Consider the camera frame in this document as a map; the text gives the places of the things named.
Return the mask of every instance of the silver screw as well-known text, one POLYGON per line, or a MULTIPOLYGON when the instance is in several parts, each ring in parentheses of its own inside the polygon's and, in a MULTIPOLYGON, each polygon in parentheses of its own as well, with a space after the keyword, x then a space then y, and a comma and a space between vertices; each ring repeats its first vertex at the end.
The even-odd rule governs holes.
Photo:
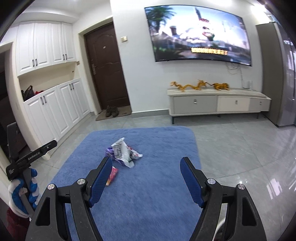
POLYGON ((212 178, 209 178, 209 179, 207 180, 207 182, 208 182, 209 184, 215 184, 215 183, 216 183, 215 179, 212 179, 212 178))
POLYGON ((54 184, 49 184, 49 185, 47 186, 47 189, 48 189, 48 190, 52 190, 52 189, 54 189, 54 184))
POLYGON ((244 184, 239 184, 238 185, 239 189, 244 190, 246 187, 244 186, 244 184))
POLYGON ((85 183, 85 179, 81 178, 77 181, 78 185, 82 185, 85 183))

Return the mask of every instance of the gray tile floor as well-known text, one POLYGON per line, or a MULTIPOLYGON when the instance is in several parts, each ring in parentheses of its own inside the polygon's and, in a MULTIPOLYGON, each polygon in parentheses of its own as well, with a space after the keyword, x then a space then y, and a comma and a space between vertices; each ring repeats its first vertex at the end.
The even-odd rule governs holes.
MULTIPOLYGON (((261 216, 267 239, 278 240, 296 211, 296 127, 277 128, 255 114, 178 117, 175 125, 195 133, 202 170, 222 185, 243 183, 261 216)), ((41 192, 81 141, 92 131, 171 126, 171 117, 129 116, 95 121, 91 116, 55 151, 33 163, 41 192)), ((221 210, 225 215, 226 205, 221 210)))

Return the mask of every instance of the blue gripper pad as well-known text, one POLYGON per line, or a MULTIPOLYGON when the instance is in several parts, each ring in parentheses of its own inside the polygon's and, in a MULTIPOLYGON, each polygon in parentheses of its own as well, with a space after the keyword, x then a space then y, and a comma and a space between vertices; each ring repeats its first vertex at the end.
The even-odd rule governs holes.
POLYGON ((193 201, 197 203, 199 207, 203 207, 202 188, 184 158, 180 161, 180 170, 193 201))
POLYGON ((96 180, 94 181, 93 185, 91 186, 90 199, 89 199, 89 205, 91 207, 100 200, 111 171, 112 171, 112 160, 111 158, 108 158, 102 170, 98 174, 96 180))

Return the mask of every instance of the tv stand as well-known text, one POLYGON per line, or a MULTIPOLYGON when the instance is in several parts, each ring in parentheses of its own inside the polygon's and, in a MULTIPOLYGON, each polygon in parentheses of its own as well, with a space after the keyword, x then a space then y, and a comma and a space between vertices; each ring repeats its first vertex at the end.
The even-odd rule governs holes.
POLYGON ((168 89, 170 98, 169 114, 172 124, 176 116, 213 115, 229 113, 260 113, 269 111, 271 99, 266 95, 246 89, 199 90, 168 89))

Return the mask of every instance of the gold dragon figurine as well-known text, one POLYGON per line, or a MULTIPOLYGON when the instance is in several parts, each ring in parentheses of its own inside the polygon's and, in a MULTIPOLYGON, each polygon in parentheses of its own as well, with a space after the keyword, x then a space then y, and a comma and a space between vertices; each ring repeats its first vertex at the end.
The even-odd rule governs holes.
POLYGON ((176 86, 179 90, 181 90, 182 92, 184 92, 187 87, 191 87, 194 90, 201 90, 201 87, 202 86, 204 86, 204 87, 207 86, 206 84, 207 84, 207 82, 204 82, 203 80, 199 80, 197 86, 193 86, 193 85, 189 85, 189 84, 188 85, 185 85, 185 86, 182 86, 182 85, 178 84, 175 81, 171 82, 170 85, 171 86, 176 86))
POLYGON ((214 84, 209 84, 210 86, 214 86, 214 88, 216 90, 229 90, 229 84, 227 83, 222 83, 222 84, 219 84, 219 83, 214 83, 214 84))

